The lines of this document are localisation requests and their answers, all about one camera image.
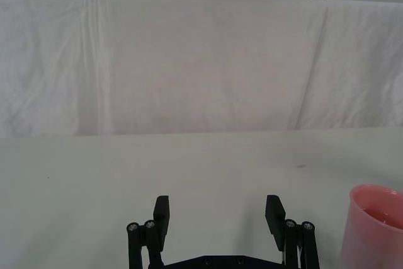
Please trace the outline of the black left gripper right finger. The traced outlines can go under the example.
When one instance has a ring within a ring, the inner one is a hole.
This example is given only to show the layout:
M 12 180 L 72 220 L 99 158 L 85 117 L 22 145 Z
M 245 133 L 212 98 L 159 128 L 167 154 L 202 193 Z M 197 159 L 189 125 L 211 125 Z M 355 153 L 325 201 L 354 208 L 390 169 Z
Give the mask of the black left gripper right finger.
M 297 224 L 287 219 L 277 195 L 266 197 L 265 218 L 277 248 L 282 252 L 283 268 L 320 268 L 313 223 L 304 221 Z

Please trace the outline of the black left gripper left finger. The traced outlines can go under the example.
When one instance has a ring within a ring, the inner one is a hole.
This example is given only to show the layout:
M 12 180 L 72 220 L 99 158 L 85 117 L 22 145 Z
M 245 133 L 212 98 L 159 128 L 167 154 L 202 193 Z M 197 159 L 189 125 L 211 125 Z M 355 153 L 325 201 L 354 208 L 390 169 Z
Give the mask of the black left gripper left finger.
M 131 222 L 127 225 L 128 267 L 143 268 L 142 248 L 146 247 L 149 255 L 149 268 L 164 268 L 161 252 L 169 225 L 169 197 L 157 197 L 153 211 L 153 219 L 143 225 Z

